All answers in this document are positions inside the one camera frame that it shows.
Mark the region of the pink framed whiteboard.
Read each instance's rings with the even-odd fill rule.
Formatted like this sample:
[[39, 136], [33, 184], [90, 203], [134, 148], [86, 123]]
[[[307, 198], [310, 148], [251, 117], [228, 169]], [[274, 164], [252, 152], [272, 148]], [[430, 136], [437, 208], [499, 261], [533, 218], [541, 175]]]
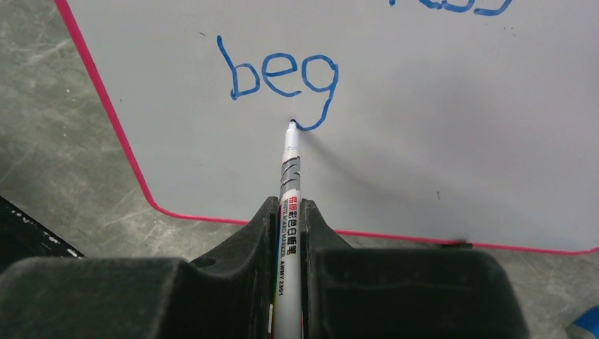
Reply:
[[143, 194], [242, 223], [301, 190], [347, 234], [598, 249], [597, 1], [58, 1]]

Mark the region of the white blue whiteboard marker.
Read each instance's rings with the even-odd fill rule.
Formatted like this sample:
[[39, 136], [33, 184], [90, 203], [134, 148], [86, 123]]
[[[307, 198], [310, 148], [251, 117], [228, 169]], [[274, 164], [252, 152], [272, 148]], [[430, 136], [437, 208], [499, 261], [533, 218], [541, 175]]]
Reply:
[[290, 121], [285, 132], [280, 176], [272, 338], [303, 337], [299, 136], [297, 123]]

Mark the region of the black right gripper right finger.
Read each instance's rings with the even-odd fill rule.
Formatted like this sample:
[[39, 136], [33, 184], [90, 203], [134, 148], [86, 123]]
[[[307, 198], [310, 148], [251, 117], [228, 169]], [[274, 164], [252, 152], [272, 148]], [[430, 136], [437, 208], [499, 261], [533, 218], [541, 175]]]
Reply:
[[301, 203], [307, 338], [527, 338], [506, 272], [459, 247], [360, 249]]

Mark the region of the blue eraser on table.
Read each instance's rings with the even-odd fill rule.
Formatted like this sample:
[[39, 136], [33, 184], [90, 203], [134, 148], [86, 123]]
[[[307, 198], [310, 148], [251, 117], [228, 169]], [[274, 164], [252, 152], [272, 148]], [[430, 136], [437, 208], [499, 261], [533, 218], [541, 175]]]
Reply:
[[566, 328], [566, 333], [573, 339], [598, 339], [598, 306], [580, 315]]

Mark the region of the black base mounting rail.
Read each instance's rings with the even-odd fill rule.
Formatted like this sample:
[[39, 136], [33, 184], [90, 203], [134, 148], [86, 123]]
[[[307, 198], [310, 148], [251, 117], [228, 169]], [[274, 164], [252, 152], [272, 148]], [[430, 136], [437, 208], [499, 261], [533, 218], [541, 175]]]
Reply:
[[1, 198], [1, 271], [30, 257], [83, 258], [85, 255], [34, 218]]

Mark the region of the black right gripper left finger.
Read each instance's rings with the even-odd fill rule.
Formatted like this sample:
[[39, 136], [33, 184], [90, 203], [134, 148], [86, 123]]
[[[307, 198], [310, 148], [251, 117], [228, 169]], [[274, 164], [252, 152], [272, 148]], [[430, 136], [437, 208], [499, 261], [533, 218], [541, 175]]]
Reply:
[[1, 271], [1, 337], [267, 338], [277, 209], [193, 261], [19, 260]]

